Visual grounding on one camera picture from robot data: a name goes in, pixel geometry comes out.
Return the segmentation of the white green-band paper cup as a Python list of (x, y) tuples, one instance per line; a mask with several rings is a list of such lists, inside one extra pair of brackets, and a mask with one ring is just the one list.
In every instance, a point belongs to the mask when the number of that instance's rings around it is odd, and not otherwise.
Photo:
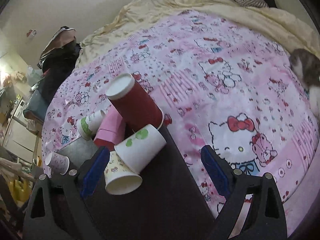
[(91, 140), (91, 138), (97, 133), (103, 119), (105, 112), (99, 110), (86, 117), (79, 119), (76, 123), (78, 132), (85, 140)]

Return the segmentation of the black board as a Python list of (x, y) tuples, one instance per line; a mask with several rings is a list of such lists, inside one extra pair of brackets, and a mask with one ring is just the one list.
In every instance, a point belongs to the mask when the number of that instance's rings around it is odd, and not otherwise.
[(135, 191), (114, 196), (101, 178), (85, 201), (103, 239), (205, 239), (213, 215), (167, 128), (165, 147), (141, 172)]

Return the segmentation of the grey white cat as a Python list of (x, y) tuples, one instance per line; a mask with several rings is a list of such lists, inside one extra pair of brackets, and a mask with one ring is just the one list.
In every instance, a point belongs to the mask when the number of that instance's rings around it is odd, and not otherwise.
[(309, 93), (310, 109), (319, 120), (319, 58), (313, 53), (298, 48), (289, 57), (291, 70)]

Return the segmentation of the white kitchen cabinets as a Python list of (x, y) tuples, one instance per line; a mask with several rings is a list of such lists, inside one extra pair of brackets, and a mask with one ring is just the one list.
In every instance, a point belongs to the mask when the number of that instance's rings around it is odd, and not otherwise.
[(2, 146), (16, 157), (32, 163), (39, 139), (31, 133), (14, 116), (10, 119), (4, 132)]

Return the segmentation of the pink paper cup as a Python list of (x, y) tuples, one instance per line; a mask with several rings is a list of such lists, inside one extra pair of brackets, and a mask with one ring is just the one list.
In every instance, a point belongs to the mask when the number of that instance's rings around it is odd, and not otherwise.
[(114, 146), (124, 140), (125, 127), (125, 120), (111, 105), (95, 135), (94, 144), (98, 147), (105, 146), (113, 151)]

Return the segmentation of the white green-leaf paper cup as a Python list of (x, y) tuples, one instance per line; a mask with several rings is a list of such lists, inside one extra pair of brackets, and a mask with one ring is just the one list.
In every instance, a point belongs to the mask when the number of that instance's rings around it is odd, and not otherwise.
[(148, 124), (116, 145), (114, 149), (129, 169), (140, 174), (166, 143), (161, 133)]

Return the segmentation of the cream crumpled duvet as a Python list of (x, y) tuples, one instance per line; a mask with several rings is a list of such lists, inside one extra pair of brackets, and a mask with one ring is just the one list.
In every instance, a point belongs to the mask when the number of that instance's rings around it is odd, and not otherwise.
[(233, 0), (133, 0), (122, 7), (113, 22), (88, 35), (81, 43), (76, 68), (105, 55), (139, 29), (185, 10), (216, 14), (255, 30), (287, 51), (304, 48), (319, 55), (319, 34), (295, 15), (276, 8), (241, 7)]

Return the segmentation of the dark clothes pile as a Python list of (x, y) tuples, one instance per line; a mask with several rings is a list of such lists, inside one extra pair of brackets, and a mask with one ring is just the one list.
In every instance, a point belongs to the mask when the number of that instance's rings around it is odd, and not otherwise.
[(43, 72), (38, 90), (46, 103), (51, 103), (60, 85), (70, 76), (80, 54), (76, 30), (61, 27), (40, 55), (37, 66)]

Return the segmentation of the teal chair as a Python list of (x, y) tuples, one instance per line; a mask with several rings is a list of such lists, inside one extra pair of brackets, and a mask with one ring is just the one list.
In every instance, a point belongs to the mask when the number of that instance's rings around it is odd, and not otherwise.
[(31, 95), (26, 107), (23, 110), (23, 115), (29, 120), (34, 120), (40, 124), (44, 123), (46, 112), (49, 104), (42, 97), (38, 90), (35, 90)]

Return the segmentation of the pink Hello Kitty bedsheet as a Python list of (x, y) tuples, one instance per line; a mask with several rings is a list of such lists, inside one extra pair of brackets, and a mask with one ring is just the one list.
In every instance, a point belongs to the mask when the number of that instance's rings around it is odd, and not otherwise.
[(217, 194), (200, 161), (210, 145), (246, 174), (270, 172), (293, 233), (319, 190), (307, 186), (319, 164), (318, 121), (291, 72), (286, 50), (214, 14), (186, 10), (124, 39), (59, 87), (48, 107), (42, 154), (68, 146), (76, 122), (110, 107), (106, 89), (130, 73), (164, 113), (204, 199), (217, 215)]

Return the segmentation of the cream cartoon-print paper cup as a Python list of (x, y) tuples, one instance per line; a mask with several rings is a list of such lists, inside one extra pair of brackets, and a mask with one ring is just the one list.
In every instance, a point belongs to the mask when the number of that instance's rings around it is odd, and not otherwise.
[(106, 192), (116, 196), (135, 191), (143, 182), (141, 176), (131, 171), (116, 151), (110, 152), (104, 176)]

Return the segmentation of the white pink-patterned paper cup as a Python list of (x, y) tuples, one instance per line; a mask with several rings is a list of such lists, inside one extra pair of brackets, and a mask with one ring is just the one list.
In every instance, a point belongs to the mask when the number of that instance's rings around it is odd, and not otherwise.
[(69, 169), (70, 160), (66, 156), (50, 151), (46, 156), (44, 163), (49, 166), (53, 172), (65, 175)]

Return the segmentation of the yellow wooden rack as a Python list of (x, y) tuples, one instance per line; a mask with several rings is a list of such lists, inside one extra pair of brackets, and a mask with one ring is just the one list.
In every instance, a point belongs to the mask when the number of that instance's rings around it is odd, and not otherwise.
[(13, 180), (8, 182), (8, 186), (16, 204), (22, 206), (31, 195), (33, 182), (15, 176)]

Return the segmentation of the red ribbed paper cup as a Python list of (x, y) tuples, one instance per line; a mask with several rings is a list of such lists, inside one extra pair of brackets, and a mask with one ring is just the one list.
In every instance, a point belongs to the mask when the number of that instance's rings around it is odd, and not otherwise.
[(161, 109), (129, 73), (114, 78), (107, 86), (106, 96), (135, 132), (148, 124), (156, 129), (163, 124)]

